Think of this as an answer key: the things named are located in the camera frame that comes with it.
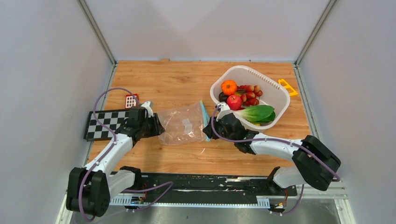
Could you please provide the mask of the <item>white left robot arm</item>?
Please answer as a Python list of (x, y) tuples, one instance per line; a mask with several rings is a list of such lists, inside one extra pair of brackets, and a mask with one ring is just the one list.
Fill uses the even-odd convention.
[(84, 167), (75, 167), (70, 172), (66, 209), (80, 212), (85, 218), (101, 217), (111, 199), (122, 191), (139, 192), (143, 180), (137, 176), (136, 168), (124, 167), (114, 175), (111, 173), (140, 139), (159, 136), (163, 132), (164, 128), (149, 101), (131, 107), (128, 117), (112, 131), (110, 142), (100, 154)]

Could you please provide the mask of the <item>red toy grape bunch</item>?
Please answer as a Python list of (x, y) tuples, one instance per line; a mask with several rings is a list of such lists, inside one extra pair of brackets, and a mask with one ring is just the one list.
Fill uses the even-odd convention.
[(241, 97), (244, 107), (256, 106), (260, 103), (263, 91), (258, 85), (241, 85), (238, 86), (236, 95)]

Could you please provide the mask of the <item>clear zip top bag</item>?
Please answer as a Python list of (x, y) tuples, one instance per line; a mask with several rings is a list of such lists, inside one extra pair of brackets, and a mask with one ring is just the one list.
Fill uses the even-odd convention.
[(165, 132), (159, 135), (162, 145), (182, 145), (210, 140), (203, 133), (210, 118), (201, 100), (188, 106), (163, 110), (158, 113), (158, 118), (165, 129)]

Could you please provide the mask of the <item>orange toy pumpkin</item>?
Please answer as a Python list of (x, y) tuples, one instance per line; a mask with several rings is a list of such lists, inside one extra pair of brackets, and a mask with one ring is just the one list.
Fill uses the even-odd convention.
[(230, 96), (238, 90), (238, 86), (234, 80), (226, 80), (221, 84), (221, 90), (225, 95)]

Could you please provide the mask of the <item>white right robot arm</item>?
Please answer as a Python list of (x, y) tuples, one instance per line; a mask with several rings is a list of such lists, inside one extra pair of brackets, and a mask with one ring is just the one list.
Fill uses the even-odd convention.
[(267, 190), (278, 195), (293, 185), (308, 184), (326, 191), (331, 182), (339, 182), (337, 171), (340, 159), (317, 137), (283, 139), (246, 129), (233, 115), (210, 118), (203, 133), (210, 139), (232, 142), (241, 152), (253, 155), (271, 155), (292, 161), (289, 167), (274, 168), (267, 181)]

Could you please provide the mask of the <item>red toy apple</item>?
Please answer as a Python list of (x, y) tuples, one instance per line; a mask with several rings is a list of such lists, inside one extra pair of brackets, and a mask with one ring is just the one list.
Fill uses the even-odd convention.
[(227, 105), (229, 106), (229, 108), (230, 108), (231, 110), (236, 111), (236, 110), (239, 110), (239, 109), (241, 108), (241, 106), (242, 106), (242, 99), (241, 99), (241, 97), (239, 97), (239, 96), (233, 94), (233, 95), (231, 95), (231, 96), (229, 96), (229, 97), (227, 98), (226, 103), (227, 103)]

